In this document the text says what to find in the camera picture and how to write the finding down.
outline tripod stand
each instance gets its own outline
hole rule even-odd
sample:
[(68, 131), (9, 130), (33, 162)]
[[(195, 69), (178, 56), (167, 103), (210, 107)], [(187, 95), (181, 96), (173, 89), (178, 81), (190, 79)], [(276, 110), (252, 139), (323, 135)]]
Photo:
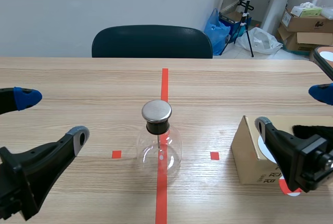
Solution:
[[(249, 6), (250, 6), (250, 1), (251, 0), (246, 0), (245, 10), (244, 10), (243, 16), (241, 18), (240, 24), (238, 25), (238, 28), (236, 29), (236, 31), (232, 35), (231, 39), (233, 39), (235, 34), (237, 34), (236, 38), (234, 40), (234, 44), (235, 44), (236, 40), (238, 38), (241, 27), (245, 26), (245, 31), (246, 31), (246, 34), (248, 36), (248, 41), (249, 41), (249, 45), (250, 45), (251, 55), (252, 55), (252, 57), (254, 57), (252, 46), (251, 46), (251, 41), (250, 41), (250, 36), (249, 36), (249, 26), (248, 26), (248, 24), (249, 24), (249, 13), (248, 13), (248, 11), (249, 11)], [(223, 54), (224, 50), (227, 48), (229, 43), (230, 43), (230, 41), (228, 41), (227, 44), (225, 45), (224, 49), (221, 52), (221, 55)]]

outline table surface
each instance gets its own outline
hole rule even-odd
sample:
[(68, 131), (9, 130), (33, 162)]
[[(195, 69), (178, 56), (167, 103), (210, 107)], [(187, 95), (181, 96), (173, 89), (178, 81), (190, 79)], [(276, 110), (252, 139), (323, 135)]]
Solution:
[[(169, 68), (170, 122), (183, 139), (168, 223), (332, 223), (333, 186), (290, 197), (277, 185), (241, 185), (230, 150), (243, 115), (332, 115), (308, 95), (330, 82), (309, 61), (0, 58), (0, 88), (43, 94), (37, 106), (1, 115), (0, 146), (19, 153), (73, 126), (91, 131), (30, 223), (155, 223), (156, 179), (138, 172), (135, 142), (142, 106), (160, 98), (162, 68)], [(113, 150), (122, 158), (111, 159)]]

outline stainless steel lid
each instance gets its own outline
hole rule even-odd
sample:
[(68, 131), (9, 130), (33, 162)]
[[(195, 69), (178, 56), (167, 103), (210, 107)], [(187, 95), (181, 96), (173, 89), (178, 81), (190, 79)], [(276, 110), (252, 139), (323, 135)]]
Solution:
[(150, 101), (142, 108), (143, 118), (150, 123), (165, 122), (170, 118), (171, 113), (171, 105), (162, 100)]

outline white plastic bag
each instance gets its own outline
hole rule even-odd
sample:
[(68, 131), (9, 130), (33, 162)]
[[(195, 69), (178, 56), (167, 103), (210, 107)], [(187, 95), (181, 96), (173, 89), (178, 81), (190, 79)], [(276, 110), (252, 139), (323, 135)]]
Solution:
[[(262, 54), (273, 54), (282, 48), (283, 44), (279, 43), (275, 37), (260, 28), (253, 28), (249, 31), (252, 50)], [(250, 50), (250, 45), (247, 35), (244, 33), (240, 38), (237, 38), (236, 45)]]

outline chair backrest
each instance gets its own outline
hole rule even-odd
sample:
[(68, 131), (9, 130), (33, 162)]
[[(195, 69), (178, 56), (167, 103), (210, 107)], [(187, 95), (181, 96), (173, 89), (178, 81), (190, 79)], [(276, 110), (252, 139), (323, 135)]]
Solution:
[(100, 31), (93, 41), (92, 57), (213, 58), (213, 50), (200, 30), (133, 25)]

